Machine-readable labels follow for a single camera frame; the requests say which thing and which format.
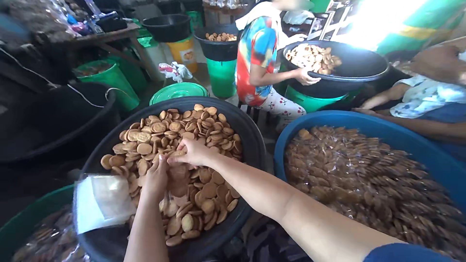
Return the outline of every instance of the green bucket lid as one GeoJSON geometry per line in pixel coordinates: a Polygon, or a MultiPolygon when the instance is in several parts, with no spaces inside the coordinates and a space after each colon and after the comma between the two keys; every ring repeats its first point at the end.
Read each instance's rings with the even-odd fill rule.
{"type": "Polygon", "coordinates": [[[151,98],[149,105],[177,97],[208,97],[209,92],[196,83],[176,83],[162,88],[151,98]]]}

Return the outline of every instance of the pants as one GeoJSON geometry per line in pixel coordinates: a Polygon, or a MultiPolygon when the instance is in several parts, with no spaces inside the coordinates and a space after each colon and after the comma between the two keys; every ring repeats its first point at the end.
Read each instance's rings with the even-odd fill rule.
{"type": "Polygon", "coordinates": [[[284,98],[282,95],[277,93],[274,88],[270,90],[270,94],[268,94],[264,103],[259,106],[259,109],[280,117],[280,121],[276,128],[278,132],[281,132],[293,120],[306,114],[306,110],[304,108],[295,102],[284,98]]]}

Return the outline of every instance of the hand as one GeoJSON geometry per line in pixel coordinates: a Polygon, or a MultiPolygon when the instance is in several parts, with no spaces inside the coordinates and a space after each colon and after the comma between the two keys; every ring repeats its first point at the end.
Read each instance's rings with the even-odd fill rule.
{"type": "Polygon", "coordinates": [[[148,195],[150,198],[154,197],[158,202],[162,201],[167,190],[167,169],[167,156],[160,155],[158,161],[147,171],[144,190],[141,194],[148,195]]]}
{"type": "Polygon", "coordinates": [[[302,85],[312,85],[319,82],[320,78],[312,78],[308,75],[308,72],[310,71],[312,71],[310,67],[296,69],[295,79],[302,85]]]}
{"type": "Polygon", "coordinates": [[[358,112],[358,113],[361,113],[361,114],[368,115],[368,116],[373,116],[373,117],[378,117],[378,116],[380,116],[380,115],[377,114],[375,111],[372,111],[372,110],[369,110],[369,109],[353,108],[353,109],[351,109],[351,110],[354,111],[354,112],[358,112]]]}
{"type": "Polygon", "coordinates": [[[186,155],[170,157],[168,159],[168,163],[188,163],[196,166],[207,166],[207,162],[209,160],[214,159],[216,156],[219,155],[217,152],[210,150],[208,147],[199,143],[198,141],[185,138],[181,140],[181,143],[178,145],[177,150],[182,150],[184,148],[185,150],[187,150],[186,155]]]}

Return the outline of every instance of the human arm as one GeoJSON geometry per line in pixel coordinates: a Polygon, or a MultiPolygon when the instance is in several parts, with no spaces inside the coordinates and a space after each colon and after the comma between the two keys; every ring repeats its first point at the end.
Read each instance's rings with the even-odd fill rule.
{"type": "Polygon", "coordinates": [[[303,85],[312,85],[319,82],[320,78],[310,77],[308,75],[309,71],[311,69],[299,68],[288,72],[270,74],[267,73],[267,69],[264,67],[251,64],[249,83],[253,86],[268,86],[291,78],[298,80],[303,85]]]}
{"type": "Polygon", "coordinates": [[[148,171],[131,228],[124,262],[168,262],[168,251],[158,207],[167,185],[166,156],[148,171]]]}
{"type": "Polygon", "coordinates": [[[362,104],[361,108],[372,109],[376,106],[385,104],[388,101],[401,99],[409,88],[410,85],[405,83],[395,84],[390,89],[385,90],[372,98],[369,98],[362,104]]]}
{"type": "Polygon", "coordinates": [[[223,178],[257,212],[278,223],[315,262],[361,262],[376,247],[402,241],[340,215],[286,182],[204,145],[183,139],[187,154],[171,162],[205,165],[223,178]]]}
{"type": "Polygon", "coordinates": [[[358,108],[354,108],[354,111],[390,121],[428,138],[444,142],[466,144],[466,123],[452,124],[424,119],[385,116],[372,110],[358,108]]]}

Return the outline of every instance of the cloth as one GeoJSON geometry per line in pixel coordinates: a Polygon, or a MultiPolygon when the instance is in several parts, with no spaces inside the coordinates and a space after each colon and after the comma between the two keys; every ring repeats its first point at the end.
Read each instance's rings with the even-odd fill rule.
{"type": "Polygon", "coordinates": [[[372,250],[363,262],[453,262],[454,260],[418,245],[393,243],[372,250]]]}
{"type": "Polygon", "coordinates": [[[256,18],[244,30],[239,42],[235,82],[240,100],[250,106],[262,105],[272,89],[272,85],[256,87],[249,83],[251,64],[266,68],[270,74],[279,68],[273,23],[268,16],[256,18]]]}
{"type": "MultiPolygon", "coordinates": [[[[459,55],[466,61],[466,52],[459,55]]],[[[466,88],[434,81],[425,76],[415,76],[395,83],[411,86],[404,94],[401,103],[390,109],[394,117],[418,118],[427,112],[451,103],[466,103],[466,88]]]]}
{"type": "Polygon", "coordinates": [[[296,120],[306,114],[306,110],[304,108],[295,102],[284,98],[277,93],[274,88],[270,90],[270,94],[259,109],[280,117],[280,121],[276,128],[278,132],[281,132],[293,120],[296,120]]]}

